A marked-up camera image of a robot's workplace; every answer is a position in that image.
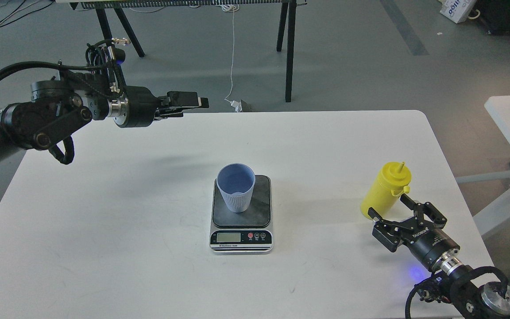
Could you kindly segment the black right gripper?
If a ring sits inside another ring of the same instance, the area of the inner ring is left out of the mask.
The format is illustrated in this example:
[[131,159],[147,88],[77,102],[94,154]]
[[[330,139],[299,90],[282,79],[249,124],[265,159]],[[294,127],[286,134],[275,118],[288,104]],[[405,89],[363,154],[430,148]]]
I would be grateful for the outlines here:
[[460,249],[442,230],[447,219],[431,202],[416,202],[407,194],[401,195],[400,200],[412,210],[413,216],[401,222],[389,221],[370,207],[368,215],[374,220],[372,235],[390,252],[405,245],[428,271],[439,270],[441,256],[449,251],[457,254]]

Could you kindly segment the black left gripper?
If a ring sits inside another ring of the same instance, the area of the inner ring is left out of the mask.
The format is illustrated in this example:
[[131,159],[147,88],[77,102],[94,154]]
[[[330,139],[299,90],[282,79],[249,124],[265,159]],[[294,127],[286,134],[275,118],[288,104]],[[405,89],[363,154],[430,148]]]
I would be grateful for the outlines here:
[[126,86],[120,97],[109,102],[108,117],[113,117],[120,128],[139,128],[153,121],[183,117],[182,110],[209,107],[209,100],[197,92],[168,91],[157,97],[148,88]]

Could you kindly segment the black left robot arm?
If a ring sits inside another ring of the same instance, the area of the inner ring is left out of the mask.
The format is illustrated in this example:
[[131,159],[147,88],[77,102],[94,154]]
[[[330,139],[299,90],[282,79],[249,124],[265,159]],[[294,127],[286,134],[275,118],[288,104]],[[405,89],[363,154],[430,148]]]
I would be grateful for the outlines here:
[[86,66],[25,61],[1,69],[0,81],[36,68],[57,70],[58,76],[32,83],[30,101],[0,109],[0,162],[22,149],[36,149],[69,165],[75,155],[72,134],[91,121],[111,117],[120,128],[140,128],[209,107],[208,99],[196,92],[156,97],[148,88],[127,85],[121,69],[125,52],[117,45],[128,43],[109,38],[88,44]]

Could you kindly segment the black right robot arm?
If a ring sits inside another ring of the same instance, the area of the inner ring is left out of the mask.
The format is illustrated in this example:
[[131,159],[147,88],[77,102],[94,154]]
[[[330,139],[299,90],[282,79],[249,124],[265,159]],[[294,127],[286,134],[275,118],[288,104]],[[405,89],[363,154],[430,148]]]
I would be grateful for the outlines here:
[[400,200],[413,216],[402,222],[384,219],[374,208],[373,236],[390,252],[405,245],[430,272],[408,294],[405,318],[411,318],[415,295],[421,301],[449,303],[466,319],[510,319],[510,285],[506,275],[494,266],[472,268],[458,258],[460,246],[443,228],[445,216],[430,202],[415,202],[406,194]]

